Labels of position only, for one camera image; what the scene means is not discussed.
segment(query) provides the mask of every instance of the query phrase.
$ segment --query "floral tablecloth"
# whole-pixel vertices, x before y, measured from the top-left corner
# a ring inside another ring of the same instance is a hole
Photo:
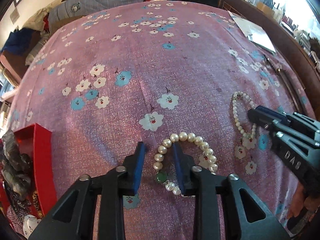
[[[294,111],[263,54],[288,70],[314,117],[285,60],[248,41],[227,11],[165,0],[101,11],[50,38],[23,78],[10,127],[37,122],[52,131],[58,197],[81,174],[94,177],[120,165],[143,141],[148,152],[139,192],[124,197],[128,240],[192,238],[194,198],[156,184],[152,167],[163,139],[181,131],[201,135],[218,159],[217,173],[237,173],[285,225],[297,179],[270,151],[266,131],[257,129],[242,145],[232,113],[234,91]],[[249,131],[246,110],[240,103],[239,120]],[[198,147],[182,148],[206,167]],[[165,157],[164,170],[175,181],[171,152]]]

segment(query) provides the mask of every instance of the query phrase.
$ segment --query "silver bolt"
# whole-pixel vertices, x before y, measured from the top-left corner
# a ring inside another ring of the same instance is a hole
[[[238,180],[239,176],[235,173],[232,173],[232,174],[229,174],[228,178],[231,180]]]
[[[79,177],[79,180],[81,180],[81,181],[86,181],[89,179],[90,179],[90,176],[88,174],[83,174]]]
[[[277,133],[276,133],[276,136],[279,137],[279,138],[281,138],[283,135],[284,135],[283,132],[277,132]]]
[[[118,167],[116,167],[116,172],[123,172],[123,171],[126,171],[126,170],[127,170],[127,168],[124,167],[124,166],[118,166]]]
[[[194,171],[194,172],[200,172],[200,171],[202,171],[202,167],[198,166],[198,165],[192,166],[191,170]]]

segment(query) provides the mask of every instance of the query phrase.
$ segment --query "pearl necklace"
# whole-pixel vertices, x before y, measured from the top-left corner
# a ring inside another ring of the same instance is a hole
[[[244,101],[249,102],[250,108],[256,108],[257,105],[251,100],[251,98],[244,92],[240,92],[240,91],[235,91],[233,96],[232,96],[232,105],[233,105],[233,118],[235,119],[235,123],[236,123],[236,127],[238,128],[238,130],[240,131],[240,133],[243,135],[243,137],[245,138],[251,138],[253,139],[256,135],[256,128],[257,125],[254,123],[251,129],[251,132],[246,133],[243,129],[243,127],[241,126],[240,122],[239,122],[239,117],[237,115],[237,99],[238,97],[242,97],[242,99]]]
[[[170,139],[164,139],[162,145],[158,147],[158,153],[155,155],[156,162],[153,164],[153,168],[157,171],[156,181],[165,186],[167,191],[172,191],[173,194],[179,195],[181,194],[181,190],[179,186],[176,186],[172,181],[167,180],[167,175],[161,171],[163,168],[162,161],[164,160],[164,155],[167,153],[168,148],[171,147],[172,143],[177,141],[188,141],[194,142],[195,145],[199,146],[201,150],[204,151],[205,156],[208,157],[209,168],[212,174],[216,174],[215,172],[218,169],[218,165],[216,164],[217,157],[213,155],[213,150],[209,148],[209,144],[203,141],[201,136],[196,136],[194,133],[187,134],[186,132],[181,132],[179,135],[173,133],[170,135]]]

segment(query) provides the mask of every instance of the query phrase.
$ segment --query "circular logo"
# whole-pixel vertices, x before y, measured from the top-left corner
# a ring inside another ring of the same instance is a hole
[[[70,9],[72,12],[76,12],[76,11],[80,10],[80,3],[74,3],[73,5],[71,5]]]

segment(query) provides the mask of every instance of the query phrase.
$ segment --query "green bead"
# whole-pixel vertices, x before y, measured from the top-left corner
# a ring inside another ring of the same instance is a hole
[[[156,182],[159,184],[163,184],[167,180],[167,174],[165,172],[160,171],[156,174]]]

